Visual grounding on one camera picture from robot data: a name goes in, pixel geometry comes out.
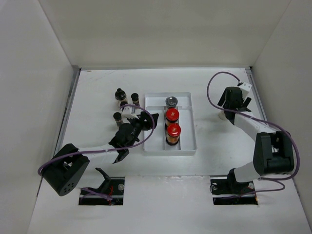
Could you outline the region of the white salt knob-top bottle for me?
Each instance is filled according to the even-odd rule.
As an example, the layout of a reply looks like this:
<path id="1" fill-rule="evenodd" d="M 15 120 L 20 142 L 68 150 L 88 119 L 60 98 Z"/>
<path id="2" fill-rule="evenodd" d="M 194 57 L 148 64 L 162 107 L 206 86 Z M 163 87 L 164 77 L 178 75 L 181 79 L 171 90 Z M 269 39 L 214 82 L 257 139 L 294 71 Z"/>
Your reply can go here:
<path id="1" fill-rule="evenodd" d="M 221 110 L 218 114 L 219 118 L 221 120 L 227 121 L 231 117 L 231 114 L 229 114 L 227 111 Z"/>

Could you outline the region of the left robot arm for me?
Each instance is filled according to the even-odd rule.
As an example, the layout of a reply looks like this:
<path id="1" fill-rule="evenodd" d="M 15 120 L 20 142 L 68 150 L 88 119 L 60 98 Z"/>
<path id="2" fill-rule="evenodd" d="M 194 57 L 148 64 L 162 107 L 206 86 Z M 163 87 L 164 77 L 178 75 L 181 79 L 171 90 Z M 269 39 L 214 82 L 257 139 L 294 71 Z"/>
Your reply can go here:
<path id="1" fill-rule="evenodd" d="M 59 196 L 69 194 L 82 178 L 92 159 L 103 157 L 108 163 L 122 162 L 131 148 L 143 144 L 139 134 L 157 126 L 159 114 L 142 111 L 137 117 L 129 118 L 119 126 L 111 141 L 103 146 L 80 149 L 72 143 L 63 146 L 57 154 L 38 169 L 38 174 L 54 189 Z"/>

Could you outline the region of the red-lid sauce jar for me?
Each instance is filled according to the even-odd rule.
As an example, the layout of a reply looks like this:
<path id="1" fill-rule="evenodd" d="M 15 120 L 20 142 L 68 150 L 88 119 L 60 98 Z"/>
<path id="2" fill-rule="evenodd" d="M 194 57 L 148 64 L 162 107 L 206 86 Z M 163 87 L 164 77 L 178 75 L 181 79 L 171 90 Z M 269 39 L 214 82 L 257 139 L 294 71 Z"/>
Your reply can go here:
<path id="1" fill-rule="evenodd" d="M 165 112 L 166 126 L 178 123 L 179 121 L 179 111 L 175 108 L 170 108 Z"/>
<path id="2" fill-rule="evenodd" d="M 181 127 L 178 123 L 170 124 L 166 130 L 166 142 L 169 145 L 177 145 L 181 135 Z"/>

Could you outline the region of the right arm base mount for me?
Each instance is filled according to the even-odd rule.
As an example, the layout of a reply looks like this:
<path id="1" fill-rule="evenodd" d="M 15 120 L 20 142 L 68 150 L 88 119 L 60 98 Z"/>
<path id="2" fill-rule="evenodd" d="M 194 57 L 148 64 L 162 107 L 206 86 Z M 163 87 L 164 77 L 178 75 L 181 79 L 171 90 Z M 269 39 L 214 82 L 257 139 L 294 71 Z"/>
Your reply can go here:
<path id="1" fill-rule="evenodd" d="M 234 169 L 226 176 L 213 176 L 210 178 L 210 192 L 213 195 L 214 205 L 258 205 L 254 192 L 254 183 L 237 182 Z"/>

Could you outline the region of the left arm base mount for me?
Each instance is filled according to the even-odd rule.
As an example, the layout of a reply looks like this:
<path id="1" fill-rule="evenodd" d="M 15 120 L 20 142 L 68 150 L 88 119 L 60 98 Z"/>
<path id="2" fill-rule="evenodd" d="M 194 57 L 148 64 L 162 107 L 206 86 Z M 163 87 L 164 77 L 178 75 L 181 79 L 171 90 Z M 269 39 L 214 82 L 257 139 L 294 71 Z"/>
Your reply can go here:
<path id="1" fill-rule="evenodd" d="M 124 201 L 125 177 L 110 177 L 101 168 L 96 168 L 103 176 L 98 188 L 80 190 L 80 206 L 122 206 Z"/>

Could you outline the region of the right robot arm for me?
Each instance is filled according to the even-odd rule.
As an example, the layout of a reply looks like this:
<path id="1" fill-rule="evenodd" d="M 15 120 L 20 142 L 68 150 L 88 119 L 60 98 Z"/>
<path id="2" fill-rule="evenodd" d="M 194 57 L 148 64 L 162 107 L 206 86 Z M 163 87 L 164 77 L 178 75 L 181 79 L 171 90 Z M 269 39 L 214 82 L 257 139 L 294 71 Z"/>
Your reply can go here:
<path id="1" fill-rule="evenodd" d="M 254 142 L 253 160 L 229 171 L 226 187 L 232 193 L 246 189 L 253 180 L 270 174 L 291 172 L 294 169 L 293 146 L 282 131 L 257 121 L 247 108 L 251 98 L 239 87 L 227 87 L 218 106 L 226 109 L 223 118 L 240 128 Z"/>

